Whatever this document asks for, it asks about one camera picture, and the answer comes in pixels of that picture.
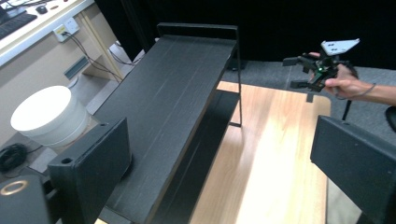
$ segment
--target light wood surface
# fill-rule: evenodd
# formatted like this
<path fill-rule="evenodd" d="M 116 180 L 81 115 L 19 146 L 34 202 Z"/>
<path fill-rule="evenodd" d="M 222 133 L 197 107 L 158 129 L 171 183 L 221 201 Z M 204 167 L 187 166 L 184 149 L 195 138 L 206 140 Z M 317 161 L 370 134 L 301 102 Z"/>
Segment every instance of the light wood surface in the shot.
<path fill-rule="evenodd" d="M 219 89 L 237 85 L 221 82 Z M 326 176 L 309 157 L 317 117 L 330 115 L 331 104 L 305 99 L 242 86 L 243 128 L 225 134 L 191 223 L 325 223 Z"/>

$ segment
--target power outlet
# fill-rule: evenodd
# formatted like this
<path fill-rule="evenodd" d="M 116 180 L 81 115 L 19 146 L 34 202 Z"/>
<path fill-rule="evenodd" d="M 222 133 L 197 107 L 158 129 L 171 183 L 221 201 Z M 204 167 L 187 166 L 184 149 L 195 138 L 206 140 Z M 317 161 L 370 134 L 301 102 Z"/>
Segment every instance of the power outlet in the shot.
<path fill-rule="evenodd" d="M 59 42 L 64 42 L 70 35 L 75 34 L 79 30 L 79 26 L 73 18 L 65 21 L 64 24 L 58 26 L 53 30 L 56 38 Z"/>

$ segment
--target keyboard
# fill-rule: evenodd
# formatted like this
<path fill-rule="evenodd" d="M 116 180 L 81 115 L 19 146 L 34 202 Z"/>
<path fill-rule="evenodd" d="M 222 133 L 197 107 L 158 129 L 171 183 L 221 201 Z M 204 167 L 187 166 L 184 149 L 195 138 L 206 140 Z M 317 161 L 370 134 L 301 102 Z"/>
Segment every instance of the keyboard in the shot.
<path fill-rule="evenodd" d="M 27 23 L 35 20 L 37 15 L 23 13 L 0 25 L 0 39 L 12 34 Z"/>

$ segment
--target white device top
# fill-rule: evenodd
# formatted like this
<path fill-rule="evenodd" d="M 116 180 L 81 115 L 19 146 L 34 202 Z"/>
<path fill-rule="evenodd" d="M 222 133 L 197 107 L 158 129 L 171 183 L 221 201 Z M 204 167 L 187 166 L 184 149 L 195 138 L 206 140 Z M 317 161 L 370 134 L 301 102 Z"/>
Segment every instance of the white device top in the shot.
<path fill-rule="evenodd" d="M 359 44 L 359 39 L 341 41 L 323 41 L 320 45 L 329 56 L 342 54 Z"/>

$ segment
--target gray carpet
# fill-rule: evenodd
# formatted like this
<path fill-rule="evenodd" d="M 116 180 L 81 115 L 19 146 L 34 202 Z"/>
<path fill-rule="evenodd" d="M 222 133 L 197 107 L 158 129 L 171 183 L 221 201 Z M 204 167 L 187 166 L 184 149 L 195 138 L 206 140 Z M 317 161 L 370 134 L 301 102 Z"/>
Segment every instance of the gray carpet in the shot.
<path fill-rule="evenodd" d="M 361 80 L 375 82 L 384 85 L 396 85 L 396 71 L 377 68 L 356 67 Z M 227 70 L 223 80 L 237 81 L 237 72 Z M 242 83 L 248 85 L 261 86 L 266 88 L 307 92 L 307 89 L 291 89 L 291 80 L 308 80 L 309 75 L 303 72 L 300 65 L 283 67 L 281 62 L 255 62 L 249 61 L 241 73 Z M 332 117 L 341 119 L 343 117 L 347 101 L 338 100 L 326 91 L 318 93 L 331 99 Z M 364 130 L 392 143 L 396 146 L 396 133 L 389 127 L 385 110 L 388 105 L 381 105 L 368 102 L 352 103 L 346 120 Z"/>

